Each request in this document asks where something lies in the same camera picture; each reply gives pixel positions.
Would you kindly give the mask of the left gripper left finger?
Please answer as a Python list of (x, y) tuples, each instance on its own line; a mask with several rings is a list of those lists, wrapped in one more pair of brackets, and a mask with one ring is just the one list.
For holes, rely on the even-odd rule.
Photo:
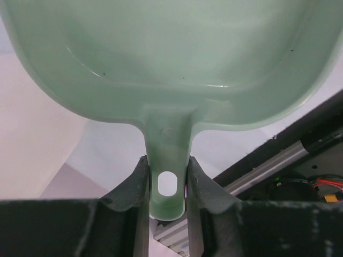
[(99, 199), (1, 202), (1, 256), (148, 256), (149, 166)]

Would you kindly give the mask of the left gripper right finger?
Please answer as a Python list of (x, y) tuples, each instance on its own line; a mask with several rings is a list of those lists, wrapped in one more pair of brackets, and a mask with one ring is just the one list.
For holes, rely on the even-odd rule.
[(191, 256), (342, 256), (342, 205), (242, 201), (194, 157), (187, 168)]

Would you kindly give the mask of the green plastic dustpan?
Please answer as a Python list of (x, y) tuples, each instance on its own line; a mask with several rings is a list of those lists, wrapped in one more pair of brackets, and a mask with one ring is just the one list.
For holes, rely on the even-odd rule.
[(142, 132), (162, 221), (185, 211), (198, 133), (283, 119), (342, 50), (342, 1), (1, 1), (1, 18), (49, 97)]

